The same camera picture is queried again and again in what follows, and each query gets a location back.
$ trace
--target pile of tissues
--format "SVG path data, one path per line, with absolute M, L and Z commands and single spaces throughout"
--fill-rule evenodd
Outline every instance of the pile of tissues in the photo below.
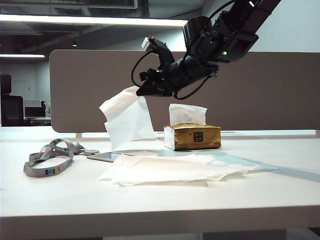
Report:
M 122 154 L 100 177 L 100 181 L 111 181 L 112 184 L 123 186 L 171 181 L 219 181 L 231 174 L 272 170 L 276 168 L 223 152 L 217 156 L 189 154 L 174 157 Z

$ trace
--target gold tissue box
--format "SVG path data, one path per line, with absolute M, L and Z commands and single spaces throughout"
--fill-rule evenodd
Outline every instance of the gold tissue box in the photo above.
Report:
M 166 125 L 164 126 L 164 145 L 175 151 L 220 148 L 221 128 L 195 123 Z

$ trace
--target pipe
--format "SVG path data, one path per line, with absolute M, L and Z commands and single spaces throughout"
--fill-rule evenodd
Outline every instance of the pipe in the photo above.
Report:
M 25 53 L 32 53 L 32 52 L 36 51 L 37 49 L 40 50 L 40 49 L 49 47 L 49 46 L 51 46 L 51 45 L 58 44 L 58 43 L 61 42 L 61 41 L 60 41 L 61 39 L 67 38 L 67 37 L 70 37 L 70 35 L 69 35 L 69 34 L 66 34 L 66 35 L 59 36 L 59 37 L 56 37 L 56 38 L 54 38 L 54 39 L 51 39 L 51 40 L 49 40 L 49 41 L 42 42 L 42 43 L 40 43 L 39 45 L 37 44 L 36 46 L 26 47 L 26 48 L 24 48 L 24 49 L 21 51 L 21 53 L 23 53 L 23 54 L 25 54 Z
M 0 31 L 0 36 L 2 35 L 9 35 L 9 36 L 15 36 L 15 35 L 34 35 L 34 36 L 40 36 L 44 33 L 65 33 L 65 34 L 74 34 L 74 33 L 80 33 L 80 31 L 67 31 L 67 30 L 42 30 L 42 31 L 7 31 L 3 30 Z
M 16 7 L 78 7 L 78 8 L 95 8 L 95 9 L 137 9 L 138 0 L 133 0 L 132 4 L 90 4 L 90 3 L 46 3 L 46 2 L 10 2 L 0 1 L 0 6 Z

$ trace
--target wall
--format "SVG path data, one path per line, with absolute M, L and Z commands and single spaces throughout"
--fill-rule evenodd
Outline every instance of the wall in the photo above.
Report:
M 1 74 L 11 75 L 11 95 L 36 99 L 36 71 L 34 64 L 1 64 Z
M 156 33 L 152 35 L 156 39 L 166 42 L 167 47 L 171 51 L 186 51 L 186 46 L 185 46 L 185 39 L 184 39 L 184 34 L 181 29 L 176 29 L 176 30 L 171 30 L 171 31 L 166 31 L 166 32 L 161 32 L 161 33 Z M 141 51 L 142 47 L 141 44 L 146 36 L 142 36 L 130 41 L 125 41 L 121 42 L 118 44 L 113 44 L 107 46 L 108 50 L 137 50 Z
M 50 103 L 49 62 L 1 64 L 1 73 L 11 75 L 11 95 Z
M 41 62 L 35 66 L 35 96 L 36 99 L 50 103 L 50 72 L 49 62 Z
M 202 14 L 209 16 L 227 0 L 207 0 Z M 320 52 L 320 1 L 281 0 L 257 31 L 256 52 Z

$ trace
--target white tissue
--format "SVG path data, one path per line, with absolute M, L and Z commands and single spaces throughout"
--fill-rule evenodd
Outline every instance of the white tissue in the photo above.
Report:
M 246 174 L 248 171 L 257 170 L 267 172 L 275 169 L 234 156 L 231 156 L 229 161 L 227 157 L 215 159 L 213 155 L 190 154 L 167 157 L 122 154 L 113 162 L 112 167 L 100 177 L 100 180 L 124 186 L 168 181 L 219 181 L 234 173 Z
M 201 106 L 171 103 L 169 106 L 170 125 L 182 123 L 206 125 L 207 108 Z
M 137 90 L 137 86 L 126 88 L 99 107 L 107 119 L 112 151 L 127 150 L 134 140 L 156 138 L 146 99 L 137 96 Z

